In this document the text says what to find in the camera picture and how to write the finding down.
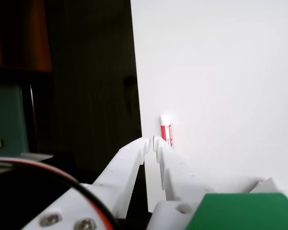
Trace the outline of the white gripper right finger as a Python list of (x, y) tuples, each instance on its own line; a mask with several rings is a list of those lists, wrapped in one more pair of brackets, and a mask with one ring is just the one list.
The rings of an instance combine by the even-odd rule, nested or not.
[(214, 190), (200, 182), (183, 158), (160, 136), (153, 137), (153, 151), (160, 166), (166, 200), (155, 206), (147, 229), (185, 230), (203, 197)]

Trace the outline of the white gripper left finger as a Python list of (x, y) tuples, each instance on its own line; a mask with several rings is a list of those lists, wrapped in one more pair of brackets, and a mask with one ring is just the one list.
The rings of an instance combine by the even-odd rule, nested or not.
[[(149, 152), (150, 139), (139, 138), (119, 149), (93, 184), (82, 186), (119, 219), (127, 216), (140, 165)], [(25, 230), (105, 230), (101, 217), (71, 188), (26, 226)]]

